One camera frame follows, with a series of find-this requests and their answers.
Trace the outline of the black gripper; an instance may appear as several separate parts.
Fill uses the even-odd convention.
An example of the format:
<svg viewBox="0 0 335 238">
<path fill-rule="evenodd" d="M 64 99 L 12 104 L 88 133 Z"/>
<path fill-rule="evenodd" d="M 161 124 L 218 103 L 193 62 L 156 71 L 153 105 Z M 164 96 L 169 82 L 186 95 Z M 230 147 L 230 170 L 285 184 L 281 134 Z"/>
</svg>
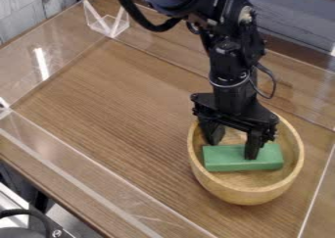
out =
<svg viewBox="0 0 335 238">
<path fill-rule="evenodd" d="M 213 86 L 210 93 L 193 93 L 192 114 L 198 119 L 204 138 L 217 145 L 225 127 L 246 133 L 244 158 L 254 160 L 264 142 L 275 140 L 279 117 L 258 103 L 253 81 L 234 87 Z"/>
</svg>

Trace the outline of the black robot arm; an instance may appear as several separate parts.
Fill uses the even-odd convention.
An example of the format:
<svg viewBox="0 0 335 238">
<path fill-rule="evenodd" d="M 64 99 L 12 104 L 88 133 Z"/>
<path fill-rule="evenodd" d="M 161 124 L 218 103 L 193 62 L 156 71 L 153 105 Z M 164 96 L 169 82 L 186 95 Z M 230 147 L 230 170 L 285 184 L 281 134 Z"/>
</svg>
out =
<svg viewBox="0 0 335 238">
<path fill-rule="evenodd" d="M 145 0 L 161 14 L 182 19 L 200 36 L 209 58 L 209 93 L 190 95 L 193 115 L 206 142 L 218 144 L 228 127 L 246 135 L 244 157 L 257 158 L 264 144 L 275 139 L 279 118 L 257 99 L 272 96 L 257 88 L 257 73 L 265 40 L 257 29 L 249 0 Z"/>
</svg>

